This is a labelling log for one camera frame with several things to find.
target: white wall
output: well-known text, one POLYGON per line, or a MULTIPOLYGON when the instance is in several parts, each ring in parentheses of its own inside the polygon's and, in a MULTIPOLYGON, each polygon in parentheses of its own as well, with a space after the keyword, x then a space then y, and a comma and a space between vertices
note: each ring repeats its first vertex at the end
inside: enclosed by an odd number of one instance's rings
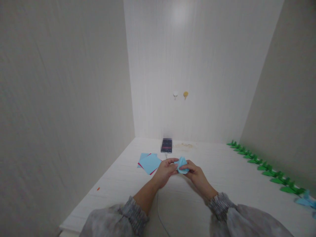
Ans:
POLYGON ((53 236, 134 138, 123 1, 5 1, 0 230, 53 236))
POLYGON ((316 10, 285 0, 241 142, 316 196, 316 10))
POLYGON ((239 139, 282 4, 124 0, 136 137, 239 139))

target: left hand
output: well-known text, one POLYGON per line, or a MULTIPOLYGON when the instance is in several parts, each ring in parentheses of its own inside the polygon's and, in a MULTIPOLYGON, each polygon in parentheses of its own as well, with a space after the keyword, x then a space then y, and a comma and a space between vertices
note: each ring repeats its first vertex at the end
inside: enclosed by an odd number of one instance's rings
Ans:
POLYGON ((169 158, 162 161, 151 179, 158 188, 163 188, 168 182, 171 175, 177 174, 178 164, 174 164, 175 161, 178 161, 178 158, 169 158))

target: blue paper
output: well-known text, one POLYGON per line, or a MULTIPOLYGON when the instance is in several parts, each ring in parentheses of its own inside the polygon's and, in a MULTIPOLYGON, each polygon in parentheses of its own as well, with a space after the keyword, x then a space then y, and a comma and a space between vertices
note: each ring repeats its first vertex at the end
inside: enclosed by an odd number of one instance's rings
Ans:
POLYGON ((188 173, 190 170, 189 169, 184 169, 184 170, 180 170, 179 168, 183 165, 187 164, 187 161, 185 160, 185 158, 183 156, 180 157, 179 161, 175 161, 175 164, 178 164, 177 170, 179 173, 181 174, 186 174, 188 173))
POLYGON ((151 154, 141 159, 139 163, 147 174, 151 174, 159 167, 161 160, 158 159, 157 154, 151 154))
POLYGON ((138 163, 139 163, 142 159, 144 159, 145 157, 147 157, 149 154, 150 154, 150 153, 142 153, 142 154, 141 154, 141 157, 139 158, 138 163))
POLYGON ((304 206, 311 206, 312 208, 316 209, 316 201, 313 201, 312 199, 310 199, 309 190, 305 191, 303 198, 296 199, 295 203, 304 205, 304 206))

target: right hand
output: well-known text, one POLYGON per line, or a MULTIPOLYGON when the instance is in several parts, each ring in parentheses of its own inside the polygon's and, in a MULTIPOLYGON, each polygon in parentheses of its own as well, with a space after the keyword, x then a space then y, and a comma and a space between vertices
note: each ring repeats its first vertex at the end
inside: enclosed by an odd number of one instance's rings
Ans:
POLYGON ((189 169, 190 171, 184 175, 192 181, 203 196, 205 196, 208 200, 211 200, 218 194, 218 192, 207 181, 201 167, 196 166, 190 160, 187 160, 187 163, 187 165, 183 165, 179 169, 189 169))

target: hand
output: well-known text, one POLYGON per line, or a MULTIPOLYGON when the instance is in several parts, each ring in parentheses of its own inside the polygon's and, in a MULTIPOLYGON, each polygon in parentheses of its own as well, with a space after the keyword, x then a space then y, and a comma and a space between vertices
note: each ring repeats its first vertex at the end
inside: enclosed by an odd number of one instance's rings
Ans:
POLYGON ((205 196, 208 200, 211 200, 218 194, 218 192, 207 181, 201 167, 196 166, 190 160, 187 160, 187 163, 187 165, 183 165, 179 169, 189 169, 190 171, 187 174, 185 174, 185 176, 192 181, 192 183, 203 196, 205 196))
POLYGON ((169 158, 160 163, 155 175, 151 179, 158 188, 163 188, 168 182, 170 176, 178 173, 178 164, 174 164, 174 162, 178 160, 178 158, 169 158))

